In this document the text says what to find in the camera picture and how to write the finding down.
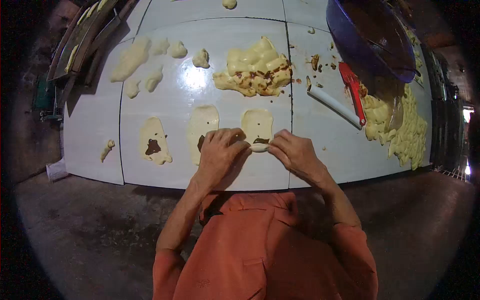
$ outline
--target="dark background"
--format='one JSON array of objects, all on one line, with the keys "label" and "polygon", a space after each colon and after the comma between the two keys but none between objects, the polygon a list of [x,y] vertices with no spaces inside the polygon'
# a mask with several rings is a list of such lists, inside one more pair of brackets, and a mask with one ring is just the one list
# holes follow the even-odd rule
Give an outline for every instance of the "dark background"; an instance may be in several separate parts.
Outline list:
[{"label": "dark background", "polygon": [[[6,169],[5,128],[10,119],[11,99],[20,79],[21,65],[57,1],[9,1],[1,9],[1,265],[2,299],[61,299],[29,246],[17,215]],[[466,66],[480,78],[480,1],[435,1],[450,24]],[[480,210],[477,197],[467,235],[430,299],[480,299]]]}]

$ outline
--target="flattened dough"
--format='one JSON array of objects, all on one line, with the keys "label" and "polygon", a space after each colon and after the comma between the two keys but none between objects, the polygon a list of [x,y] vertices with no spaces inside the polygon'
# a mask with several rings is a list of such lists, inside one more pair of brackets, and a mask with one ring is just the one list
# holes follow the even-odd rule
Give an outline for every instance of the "flattened dough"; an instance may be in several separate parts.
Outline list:
[{"label": "flattened dough", "polygon": [[77,55],[77,49],[78,49],[78,45],[73,47],[72,52],[70,53],[70,57],[68,58],[67,66],[65,67],[65,73],[70,72],[70,68],[72,67],[73,60],[75,59],[75,56]]},{"label": "flattened dough", "polygon": [[125,81],[125,93],[127,94],[128,98],[133,99],[137,97],[140,89],[138,88],[138,84],[140,80],[135,78],[130,78]]},{"label": "flattened dough", "polygon": [[152,46],[152,53],[153,55],[166,54],[169,47],[168,38],[161,39]]},{"label": "flattened dough", "polygon": [[270,143],[272,136],[273,116],[266,109],[256,108],[245,111],[241,116],[241,128],[246,135],[245,141],[251,146],[254,152],[264,152],[268,144],[254,143],[257,139],[268,140]]},{"label": "flattened dough", "polygon": [[158,70],[153,71],[148,75],[148,77],[145,79],[145,88],[147,89],[148,92],[153,92],[157,86],[157,84],[162,81],[163,79],[163,65],[160,65],[160,68]]},{"label": "flattened dough", "polygon": [[163,131],[162,122],[157,117],[149,117],[140,129],[140,143],[138,146],[143,159],[153,160],[158,165],[172,162],[168,152],[167,139]]},{"label": "flattened dough", "polygon": [[187,127],[187,141],[190,150],[190,158],[197,166],[200,164],[200,151],[198,149],[199,139],[207,132],[218,130],[218,111],[213,105],[201,105],[195,107],[190,115]]},{"label": "flattened dough", "polygon": [[210,64],[208,63],[208,52],[205,49],[202,49],[195,54],[192,58],[192,63],[197,68],[210,68]]},{"label": "flattened dough", "polygon": [[182,41],[178,41],[176,43],[173,43],[173,46],[171,48],[171,53],[173,58],[182,59],[185,56],[187,56],[188,51],[183,45]]},{"label": "flattened dough", "polygon": [[120,54],[120,60],[110,76],[111,82],[123,82],[148,60],[152,42],[146,36],[136,37],[133,44]]}]

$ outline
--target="blue bowl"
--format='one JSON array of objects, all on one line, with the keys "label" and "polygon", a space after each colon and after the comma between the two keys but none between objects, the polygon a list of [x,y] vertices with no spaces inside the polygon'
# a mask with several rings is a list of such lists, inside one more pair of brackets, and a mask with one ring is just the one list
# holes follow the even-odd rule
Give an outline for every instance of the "blue bowl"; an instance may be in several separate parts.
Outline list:
[{"label": "blue bowl", "polygon": [[393,75],[405,83],[413,80],[415,72],[401,68],[416,67],[412,45],[403,26],[385,4],[370,0],[329,0],[326,17],[336,43],[360,66],[373,75]]}]

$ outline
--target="white tile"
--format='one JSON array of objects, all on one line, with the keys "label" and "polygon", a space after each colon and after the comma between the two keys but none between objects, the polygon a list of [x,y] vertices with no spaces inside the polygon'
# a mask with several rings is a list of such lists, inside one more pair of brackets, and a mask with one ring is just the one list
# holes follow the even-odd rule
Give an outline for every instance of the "white tile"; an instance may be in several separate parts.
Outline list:
[{"label": "white tile", "polygon": [[150,1],[151,0],[139,0],[137,2],[126,21],[128,33],[121,39],[120,42],[124,42],[129,38],[135,37]]},{"label": "white tile", "polygon": [[[364,130],[359,131],[342,117],[330,110],[324,104],[309,97],[306,93],[306,76],[324,86],[324,91],[354,111],[353,100],[345,85],[338,68],[332,70],[330,65],[338,65],[340,55],[336,48],[330,50],[332,37],[327,32],[317,31],[315,35],[307,33],[307,27],[288,23],[288,36],[291,60],[295,65],[293,78],[302,80],[301,84],[293,84],[293,133],[312,139],[318,158],[328,167],[328,171],[338,183],[364,180],[389,175],[410,169],[410,162],[399,166],[396,156],[388,159],[388,144],[381,146],[378,141],[368,141]],[[320,62],[324,64],[322,72],[313,72],[306,59],[319,54]],[[419,115],[428,122],[427,151],[423,165],[428,165],[430,157],[430,139],[432,129],[432,113],[430,101],[421,92],[416,83],[410,83],[418,102]],[[290,188],[308,186],[303,180],[290,175]]]},{"label": "white tile", "polygon": [[327,25],[328,0],[285,0],[287,22],[330,31]]},{"label": "white tile", "polygon": [[[65,164],[71,174],[123,184],[119,141],[122,83],[111,83],[109,77],[120,52],[130,44],[118,44],[107,54],[95,93],[81,95],[71,116],[67,101],[63,137]],[[102,163],[100,154],[108,140],[114,140],[115,147]]]},{"label": "white tile", "polygon": [[153,0],[140,26],[139,34],[187,21],[233,17],[284,21],[283,1],[238,0],[237,7],[229,10],[222,6],[221,0],[178,0],[173,2]]},{"label": "white tile", "polygon": [[[285,24],[259,19],[211,19],[162,27],[148,36],[152,41],[168,37],[170,43],[183,41],[188,55],[174,59],[169,55],[151,56],[132,75],[144,79],[152,70],[164,65],[163,80],[156,90],[148,93],[140,82],[141,92],[134,99],[123,95],[120,117],[122,164],[128,183],[169,188],[185,188],[197,166],[190,160],[186,129],[193,108],[213,104],[220,115],[220,127],[240,127],[241,114],[251,108],[266,108],[274,117],[273,131],[291,127],[290,86],[279,97],[244,97],[235,91],[215,88],[212,73],[226,69],[230,48],[247,48],[261,36],[267,36],[279,53],[287,55]],[[210,55],[209,69],[195,68],[192,56],[201,48]],[[143,160],[138,153],[139,129],[150,116],[157,116],[168,135],[172,163],[161,166]],[[228,190],[275,190],[288,187],[288,172],[269,153],[253,153]]]}]

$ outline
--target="person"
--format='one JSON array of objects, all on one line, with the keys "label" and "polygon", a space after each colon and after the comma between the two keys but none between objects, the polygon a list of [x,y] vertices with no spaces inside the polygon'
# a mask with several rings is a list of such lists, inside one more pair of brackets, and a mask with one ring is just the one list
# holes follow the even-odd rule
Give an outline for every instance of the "person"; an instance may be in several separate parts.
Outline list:
[{"label": "person", "polygon": [[[360,220],[310,139],[284,129],[268,152],[322,195],[335,222],[329,243],[295,229],[292,192],[233,194],[215,205],[220,196],[210,193],[251,153],[243,135],[240,128],[206,135],[198,170],[156,243],[153,299],[375,299],[375,261]],[[204,228],[185,262],[180,251],[200,209]]]}]

